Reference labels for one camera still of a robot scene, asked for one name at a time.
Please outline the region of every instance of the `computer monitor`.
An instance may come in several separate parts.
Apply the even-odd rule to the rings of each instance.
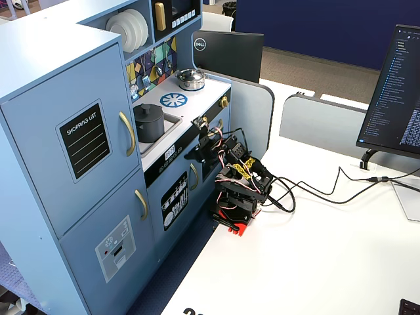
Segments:
[[[264,35],[196,31],[194,63],[198,68],[258,83]]]
[[[396,26],[356,145],[420,159],[420,28]]]

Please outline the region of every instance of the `keyboard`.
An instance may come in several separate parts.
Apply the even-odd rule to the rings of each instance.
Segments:
[[[420,315],[420,305],[402,299],[399,315]]]

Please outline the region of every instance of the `white plate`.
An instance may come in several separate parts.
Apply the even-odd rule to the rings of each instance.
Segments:
[[[120,34],[122,37],[123,45],[125,45],[127,42],[127,33],[121,26],[114,26],[116,22],[117,22],[117,16],[114,15],[107,21],[105,30],[112,33]]]
[[[130,23],[133,26],[134,31],[135,31],[135,41],[136,41],[136,45],[134,49],[138,49],[140,47],[142,36],[143,36],[140,22],[129,12],[121,12],[119,15],[122,16],[124,19],[126,19],[128,23]]]
[[[128,12],[129,14],[132,14],[140,23],[140,27],[142,29],[142,41],[140,42],[140,46],[144,46],[149,36],[149,29],[147,27],[146,19],[137,10],[128,9],[128,10],[125,10],[124,12]]]
[[[120,34],[123,38],[123,50],[132,53],[136,46],[136,32],[134,26],[120,14],[114,15],[108,20],[106,30]]]

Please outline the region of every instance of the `blue wall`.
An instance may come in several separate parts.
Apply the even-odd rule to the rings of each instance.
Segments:
[[[396,24],[420,26],[420,1],[240,0],[236,15],[267,47],[378,70]]]

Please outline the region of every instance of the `trash bin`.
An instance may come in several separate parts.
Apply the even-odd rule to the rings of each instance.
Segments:
[[[236,27],[236,1],[229,1],[223,3],[223,11],[224,15],[231,16],[234,18],[234,21],[232,23],[232,31],[235,30]]]

